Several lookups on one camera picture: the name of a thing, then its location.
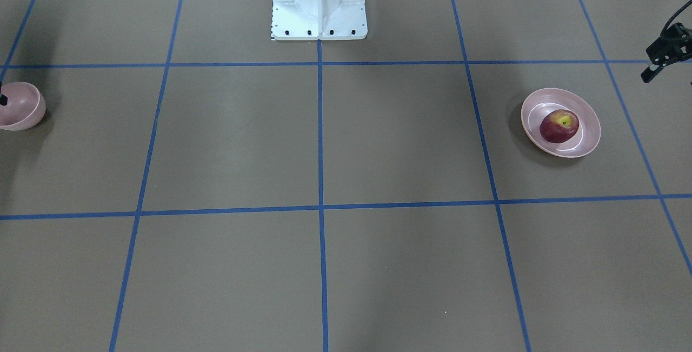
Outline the pink bowl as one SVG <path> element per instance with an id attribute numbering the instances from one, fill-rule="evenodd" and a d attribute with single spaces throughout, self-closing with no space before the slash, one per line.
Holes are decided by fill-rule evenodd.
<path id="1" fill-rule="evenodd" d="M 27 130 L 36 126 L 45 115 L 45 98 L 31 83 L 15 82 L 2 85 L 8 105 L 1 106 L 1 129 Z"/>

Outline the red yellow apple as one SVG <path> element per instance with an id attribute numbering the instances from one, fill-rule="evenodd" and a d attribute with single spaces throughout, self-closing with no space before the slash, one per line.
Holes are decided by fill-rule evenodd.
<path id="1" fill-rule="evenodd" d="M 569 110 L 551 111 L 539 126 L 541 136 L 549 143 L 564 143 L 573 138 L 580 128 L 578 116 Z"/>

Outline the pink plate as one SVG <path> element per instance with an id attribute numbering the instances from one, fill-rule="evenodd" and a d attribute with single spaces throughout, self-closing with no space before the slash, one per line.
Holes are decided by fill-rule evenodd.
<path id="1" fill-rule="evenodd" d="M 578 116 L 578 133 L 567 142 L 546 142 L 539 132 L 542 120 L 554 110 L 569 110 Z M 580 96 L 565 89 L 543 88 L 530 93 L 521 106 L 521 122 L 534 145 L 558 157 L 583 157 L 595 150 L 601 139 L 600 121 L 593 108 Z"/>

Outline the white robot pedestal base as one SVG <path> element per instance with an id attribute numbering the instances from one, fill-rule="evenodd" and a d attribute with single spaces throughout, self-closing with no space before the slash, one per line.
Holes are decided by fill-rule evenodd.
<path id="1" fill-rule="evenodd" d="M 367 36 L 365 0 L 272 0 L 273 40 L 362 40 Z"/>

